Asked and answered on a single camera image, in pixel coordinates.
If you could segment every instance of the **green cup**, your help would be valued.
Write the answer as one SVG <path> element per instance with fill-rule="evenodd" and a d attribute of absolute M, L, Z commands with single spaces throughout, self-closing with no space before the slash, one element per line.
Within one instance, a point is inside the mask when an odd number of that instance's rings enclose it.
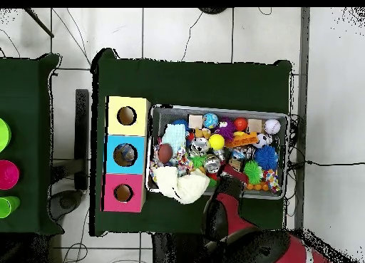
<path fill-rule="evenodd" d="M 10 127 L 0 118 L 0 152 L 9 144 L 10 139 Z"/>
<path fill-rule="evenodd" d="M 0 197 L 0 218 L 7 218 L 19 205 L 20 199 L 18 197 Z"/>

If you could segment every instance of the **colorful box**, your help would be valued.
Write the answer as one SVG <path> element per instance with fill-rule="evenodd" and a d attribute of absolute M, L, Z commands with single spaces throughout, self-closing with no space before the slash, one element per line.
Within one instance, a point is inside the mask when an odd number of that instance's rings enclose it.
<path fill-rule="evenodd" d="M 131 166 L 120 166 L 114 160 L 114 150 L 118 145 L 129 144 L 135 148 L 137 158 Z M 106 172 L 110 174 L 143 174 L 145 172 L 145 148 L 147 138 L 139 136 L 108 135 L 106 143 Z"/>
<path fill-rule="evenodd" d="M 119 185 L 127 185 L 133 196 L 127 202 L 116 199 L 114 190 Z M 106 174 L 104 190 L 104 211 L 108 212 L 140 212 L 145 202 L 144 175 Z"/>
<path fill-rule="evenodd" d="M 107 116 L 109 135 L 146 136 L 148 129 L 148 111 L 150 103 L 145 98 L 127 98 L 108 96 Z M 123 125 L 118 119 L 118 113 L 123 107 L 129 107 L 135 113 L 132 125 Z"/>

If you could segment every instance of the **yellow box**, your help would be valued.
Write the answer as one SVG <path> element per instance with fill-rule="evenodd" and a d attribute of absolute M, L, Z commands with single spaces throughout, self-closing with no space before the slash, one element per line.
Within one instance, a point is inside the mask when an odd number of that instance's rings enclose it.
<path fill-rule="evenodd" d="M 145 98 L 128 98 L 108 96 L 106 98 L 108 111 L 108 134 L 127 136 L 146 136 L 148 129 L 148 111 L 150 102 Z M 133 113 L 133 122 L 123 125 L 121 113 Z"/>

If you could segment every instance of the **cup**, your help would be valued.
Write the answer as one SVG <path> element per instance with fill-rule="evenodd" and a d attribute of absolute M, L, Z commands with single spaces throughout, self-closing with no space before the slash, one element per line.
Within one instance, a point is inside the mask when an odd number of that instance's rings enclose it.
<path fill-rule="evenodd" d="M 11 139 L 10 127 L 0 118 L 0 152 L 5 149 Z"/>
<path fill-rule="evenodd" d="M 20 205 L 20 199 L 15 196 L 0 197 L 0 219 L 7 218 Z"/>
<path fill-rule="evenodd" d="M 11 189 L 19 179 L 19 169 L 8 160 L 0 160 L 0 190 Z"/>

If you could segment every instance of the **table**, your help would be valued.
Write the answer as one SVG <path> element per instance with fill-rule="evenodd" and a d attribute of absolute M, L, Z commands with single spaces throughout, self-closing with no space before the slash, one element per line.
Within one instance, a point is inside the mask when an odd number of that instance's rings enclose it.
<path fill-rule="evenodd" d="M 51 53 L 36 60 L 0 58 L 0 118 L 12 134 L 0 159 L 14 162 L 21 172 L 15 187 L 0 191 L 1 197 L 21 200 L 14 213 L 0 220 L 0 232 L 63 233 L 47 210 L 52 166 L 48 79 L 58 61 Z"/>
<path fill-rule="evenodd" d="M 148 192 L 141 213 L 101 212 L 106 96 L 147 98 L 152 104 L 289 112 L 289 61 L 183 63 L 119 59 L 110 48 L 93 59 L 91 123 L 91 235 L 110 232 L 200 233 L 207 197 L 181 205 Z M 241 216 L 265 229 L 282 228 L 284 199 L 242 199 Z"/>

